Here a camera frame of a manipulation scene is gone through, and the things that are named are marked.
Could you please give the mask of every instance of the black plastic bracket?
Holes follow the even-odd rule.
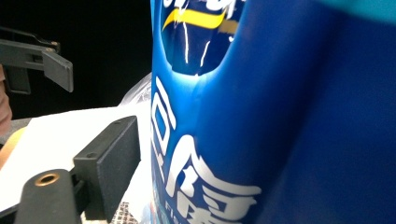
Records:
[[[30,94],[27,69],[34,69],[73,91],[73,64],[59,55],[60,48],[59,43],[37,35],[0,27],[0,64],[4,66],[8,90]]]
[[[72,171],[27,181],[20,203],[0,212],[0,223],[78,224],[82,212],[110,222],[139,162],[136,116],[113,121],[77,154]]]

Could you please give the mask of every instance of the blue bottle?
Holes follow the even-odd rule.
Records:
[[[155,1],[152,222],[396,223],[394,15]]]

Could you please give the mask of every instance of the black background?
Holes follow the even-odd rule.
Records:
[[[0,0],[0,26],[60,42],[74,66],[72,93],[29,70],[32,94],[8,93],[14,119],[117,105],[151,71],[149,0]]]

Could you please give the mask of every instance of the circular hole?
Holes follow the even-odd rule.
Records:
[[[59,179],[58,174],[42,175],[35,181],[35,185],[39,187],[44,187],[54,183],[58,179]]]
[[[94,152],[87,154],[87,158],[94,158],[94,157],[96,157],[96,153],[94,153]]]
[[[45,176],[44,178],[41,179],[41,183],[46,184],[53,181],[54,179],[55,179],[54,175]]]

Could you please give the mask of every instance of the white surface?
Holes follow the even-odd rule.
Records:
[[[141,160],[146,163],[149,157],[149,101],[138,105],[97,108],[71,111],[32,119],[20,142],[0,171],[0,211],[19,203],[24,183],[33,175],[50,169],[73,168],[73,157],[110,122],[127,116],[137,115]],[[127,201],[150,195],[151,178],[149,165],[139,165],[138,175],[133,177],[135,185],[130,186],[135,193],[125,195]],[[140,213],[139,203],[132,210]]]

